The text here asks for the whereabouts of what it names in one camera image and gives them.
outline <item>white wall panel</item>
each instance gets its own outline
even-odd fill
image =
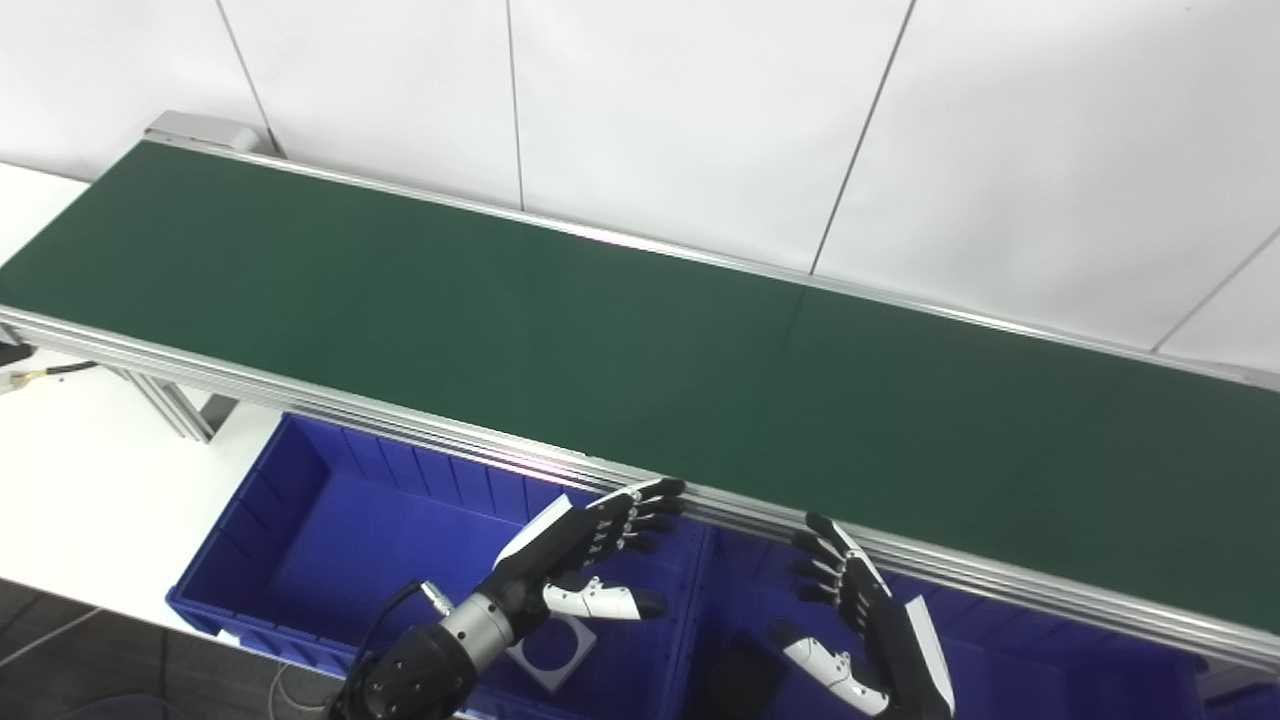
[[[808,269],[906,1],[511,10],[527,209]]]
[[[1161,350],[1280,373],[1280,242],[1272,241]]]
[[[518,205],[503,0],[224,0],[294,160]]]
[[[164,110],[262,127],[214,0],[0,3],[0,59],[91,176]],[[65,169],[56,150],[40,152],[51,160],[32,164]]]
[[[919,0],[818,273],[1151,347],[1280,224],[1280,3]]]
[[[32,97],[0,46],[0,161],[88,177],[88,168],[52,118]]]

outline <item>conveyor belt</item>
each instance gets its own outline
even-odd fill
[[[1280,395],[841,290],[143,142],[0,269],[0,320],[563,482],[681,475],[759,533],[822,510],[893,569],[1280,666]]]

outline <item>electrical wire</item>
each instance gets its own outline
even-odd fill
[[[32,642],[27,643],[26,646],[23,646],[22,648],[19,648],[17,652],[14,652],[13,655],[10,655],[9,657],[5,657],[4,660],[0,660],[0,667],[4,667],[5,665],[13,662],[14,660],[18,660],[23,655],[27,655],[28,652],[36,650],[37,647],[45,644],[49,641],[56,638],[58,635],[65,633],[67,630],[70,630],[76,625],[79,625],[84,620],[88,620],[90,618],[97,615],[101,611],[102,611],[101,607],[95,607],[93,610],[90,610],[88,612],[81,615],[79,618],[77,618],[74,620],[72,620],[70,623],[67,623],[65,625],[61,625],[61,626],[59,626],[59,628],[56,628],[54,630],[50,630],[49,633],[45,633],[44,635],[36,638],[35,641],[32,641]]]
[[[302,701],[294,700],[294,697],[289,694],[289,691],[284,687],[284,671],[288,669],[288,665],[280,662],[280,669],[275,671],[275,679],[271,680],[271,694],[279,694],[280,700],[283,700],[285,705],[294,710],[301,710],[302,712],[320,712],[324,710],[325,706],[323,703],[307,705]]]
[[[378,628],[383,624],[387,615],[392,610],[396,610],[399,603],[417,593],[421,585],[422,580],[410,580],[404,583],[398,591],[388,596],[387,600],[383,601],[383,606],[378,609],[372,621],[369,623],[369,628],[365,630],[365,637],[360,639],[360,644],[356,647],[356,656],[351,661],[351,673],[347,675],[347,682],[343,683],[342,689],[338,691],[342,697],[340,702],[343,707],[351,707],[351,694],[356,682],[358,680],[357,675],[362,670],[361,665],[365,660],[365,653],[369,652],[369,643],[374,639],[374,633],[378,632]]]
[[[65,375],[67,373],[78,373],[81,370],[88,370],[90,368],[97,368],[97,363],[86,360],[83,363],[73,363],[70,365],[54,365],[52,368],[45,368],[45,374]]]
[[[83,363],[73,363],[70,365],[54,365],[51,368],[44,368],[41,370],[27,370],[26,373],[10,373],[9,374],[9,391],[22,389],[31,380],[36,378],[44,378],[46,375],[65,375],[67,373],[78,373],[81,370],[88,370],[90,368],[97,368],[97,363],[92,360],[86,360]]]

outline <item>blue plastic bin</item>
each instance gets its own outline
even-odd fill
[[[285,416],[169,602],[207,633],[227,630],[247,647],[346,673],[387,594],[428,578],[461,600],[561,492]],[[567,492],[575,503],[590,501]],[[856,719],[764,638],[765,624],[781,615],[832,650],[858,653],[831,607],[795,600],[790,564],[797,557],[786,544],[681,520],[657,553],[618,553],[596,566],[609,580],[664,592],[667,618],[588,620],[598,642],[554,696],[502,657],[481,675],[468,710],[499,720]],[[1194,655],[913,578],[886,579],[904,600],[927,597],[959,720],[1280,720],[1280,694],[1270,685],[1206,706]],[[411,601],[378,642],[430,620],[426,602]],[[530,644],[554,650],[553,634],[563,632],[548,624]],[[723,708],[709,698],[724,697],[737,703],[717,716]]]
[[[1280,687],[1251,685],[1208,701],[1206,720],[1275,720],[1280,717]]]
[[[790,565],[799,557],[783,544],[716,532],[699,578],[686,719],[714,715],[708,708],[719,706],[707,694],[721,655],[744,634],[768,647],[763,628],[774,616],[790,618],[833,651],[859,653],[829,606],[795,600]],[[951,670],[957,720],[1203,717],[1193,655],[911,578],[886,574],[886,580],[904,600],[925,596]],[[860,716],[808,675],[781,670],[762,720]]]
[[[206,633],[227,630],[246,647],[346,673],[388,594],[422,578],[461,601],[498,551],[561,492],[477,462],[285,416],[169,603]],[[567,492],[576,505],[591,500]],[[657,553],[617,553],[593,570],[664,592],[675,612],[644,623],[586,620],[595,647],[554,696],[500,657],[468,706],[497,717],[669,716],[684,685],[675,674],[684,667],[687,615],[678,609],[690,602],[705,534],[705,527],[681,520]],[[416,600],[387,619],[378,642],[435,619],[425,598]]]

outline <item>floor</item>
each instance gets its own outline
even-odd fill
[[[90,610],[0,580],[0,661]],[[170,719],[261,720],[269,717],[268,693],[279,667],[273,660],[198,637],[99,612],[0,666],[0,717],[59,720],[104,698],[143,693],[177,708],[177,714],[168,714]],[[323,703],[339,684],[294,666],[284,671],[282,683],[303,705]],[[276,720],[320,717],[316,711],[291,707],[279,692],[270,701]],[[118,715],[109,712],[110,707],[97,706],[74,720],[161,717],[159,712]]]

